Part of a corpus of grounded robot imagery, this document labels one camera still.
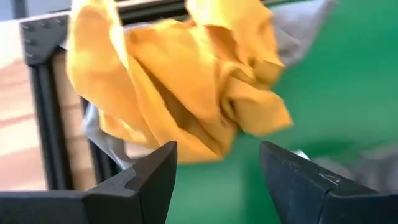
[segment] fabric fold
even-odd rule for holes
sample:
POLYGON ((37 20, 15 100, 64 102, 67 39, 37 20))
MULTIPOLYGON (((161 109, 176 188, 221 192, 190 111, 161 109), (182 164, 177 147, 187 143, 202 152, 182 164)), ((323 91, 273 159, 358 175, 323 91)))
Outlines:
POLYGON ((177 141, 185 163, 223 158, 239 128, 291 125, 271 92, 284 69, 272 13, 258 0, 223 4, 187 1, 186 22, 124 32, 113 0, 73 2, 67 74, 104 133, 148 148, 177 141))

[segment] black metal frame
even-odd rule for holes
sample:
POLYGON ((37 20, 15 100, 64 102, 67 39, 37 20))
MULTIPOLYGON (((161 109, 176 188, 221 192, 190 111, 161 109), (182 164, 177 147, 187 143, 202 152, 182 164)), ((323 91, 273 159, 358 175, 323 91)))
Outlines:
MULTIPOLYGON (((150 2, 119 9, 123 24, 183 16, 182 0, 150 2)), ((25 62, 30 67, 42 155, 49 190, 73 189, 52 57, 67 36, 68 16, 21 22, 25 62)), ((118 173, 116 164, 90 142, 96 179, 100 183, 118 173)))
POLYGON ((176 170, 177 143, 168 142, 86 192, 0 192, 0 223, 164 224, 176 170))
POLYGON ((21 19, 28 16, 26 0, 11 0, 12 17, 21 19))

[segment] green backdrop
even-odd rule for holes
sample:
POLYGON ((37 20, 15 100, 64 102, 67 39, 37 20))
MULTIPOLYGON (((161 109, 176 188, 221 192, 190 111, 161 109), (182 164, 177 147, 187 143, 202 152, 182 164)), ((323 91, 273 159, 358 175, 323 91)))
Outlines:
POLYGON ((260 170, 262 140, 340 158, 396 141, 397 8, 340 0, 305 61, 275 87, 295 126, 264 138, 241 133, 223 162, 179 166, 167 223, 279 223, 260 170))

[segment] gray cloth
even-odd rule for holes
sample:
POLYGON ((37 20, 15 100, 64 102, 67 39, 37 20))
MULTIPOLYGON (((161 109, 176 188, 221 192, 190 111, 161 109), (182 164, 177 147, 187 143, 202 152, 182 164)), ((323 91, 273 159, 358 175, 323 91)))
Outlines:
MULTIPOLYGON (((279 56, 287 67, 304 58, 333 2, 334 0, 312 0, 271 8, 274 13, 273 23, 279 56)), ((125 29, 147 25, 132 24, 125 29)), ((127 169, 134 163, 134 159, 124 151, 123 141, 100 129, 98 110, 94 105, 88 106, 83 129, 87 138, 107 153, 122 169, 127 169)))
POLYGON ((271 7, 279 58, 286 67, 304 59, 335 0, 312 0, 271 7))
POLYGON ((373 148, 359 155, 354 164, 340 164, 329 158, 314 159, 318 165, 384 194, 398 193, 398 143, 373 148))
POLYGON ((97 107, 89 104, 83 122, 86 137, 119 164, 122 169, 131 167, 134 164, 134 159, 131 159, 125 153, 124 141, 102 131, 98 115, 97 107))

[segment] wall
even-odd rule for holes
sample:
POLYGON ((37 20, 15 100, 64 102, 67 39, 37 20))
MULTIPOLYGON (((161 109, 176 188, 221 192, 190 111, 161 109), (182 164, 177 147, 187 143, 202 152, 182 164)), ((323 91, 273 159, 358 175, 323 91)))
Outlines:
MULTIPOLYGON (((0 1, 0 21, 12 19, 12 6, 13 0, 0 1)), ((27 10, 29 16, 38 16, 70 7, 71 0, 26 0, 27 10)))

